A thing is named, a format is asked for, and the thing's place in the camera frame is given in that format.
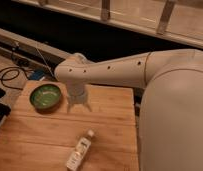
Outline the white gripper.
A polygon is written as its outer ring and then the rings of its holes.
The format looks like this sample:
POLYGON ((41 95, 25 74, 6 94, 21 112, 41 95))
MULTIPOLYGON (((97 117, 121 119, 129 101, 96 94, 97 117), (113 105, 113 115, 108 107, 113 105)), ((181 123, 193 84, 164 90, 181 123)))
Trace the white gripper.
MULTIPOLYGON (((67 84, 68 101, 72 104, 84 104, 84 106, 92 112, 92 108, 87 102, 88 93, 84 84, 67 84)), ((67 104, 67 113, 70 113, 72 104, 67 104)))

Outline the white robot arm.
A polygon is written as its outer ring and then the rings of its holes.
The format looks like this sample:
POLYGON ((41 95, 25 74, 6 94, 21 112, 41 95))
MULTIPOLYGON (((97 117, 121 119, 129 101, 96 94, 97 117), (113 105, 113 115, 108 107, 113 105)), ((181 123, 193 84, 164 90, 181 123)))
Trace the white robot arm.
POLYGON ((54 73, 71 105, 87 101, 87 84, 142 88, 140 171, 203 171, 203 51, 154 51, 97 63, 75 53, 54 73))

